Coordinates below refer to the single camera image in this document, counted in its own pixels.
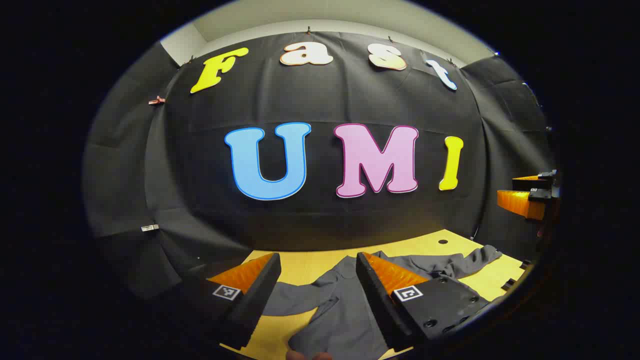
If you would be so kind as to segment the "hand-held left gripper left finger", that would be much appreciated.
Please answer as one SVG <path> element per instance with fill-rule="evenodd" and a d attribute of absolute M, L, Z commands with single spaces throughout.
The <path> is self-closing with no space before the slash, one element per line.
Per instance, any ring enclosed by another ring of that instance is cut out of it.
<path fill-rule="evenodd" d="M 206 337 L 235 350 L 246 347 L 281 270 L 281 256 L 272 252 L 217 275 L 185 281 L 185 294 Z"/>

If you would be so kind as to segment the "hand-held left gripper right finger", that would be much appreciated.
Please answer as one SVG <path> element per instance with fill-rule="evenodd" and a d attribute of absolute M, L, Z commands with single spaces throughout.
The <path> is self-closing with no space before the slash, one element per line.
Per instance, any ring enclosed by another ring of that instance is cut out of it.
<path fill-rule="evenodd" d="M 448 276 L 419 275 L 361 251 L 356 275 L 387 346 L 431 347 L 473 321 L 490 301 Z"/>

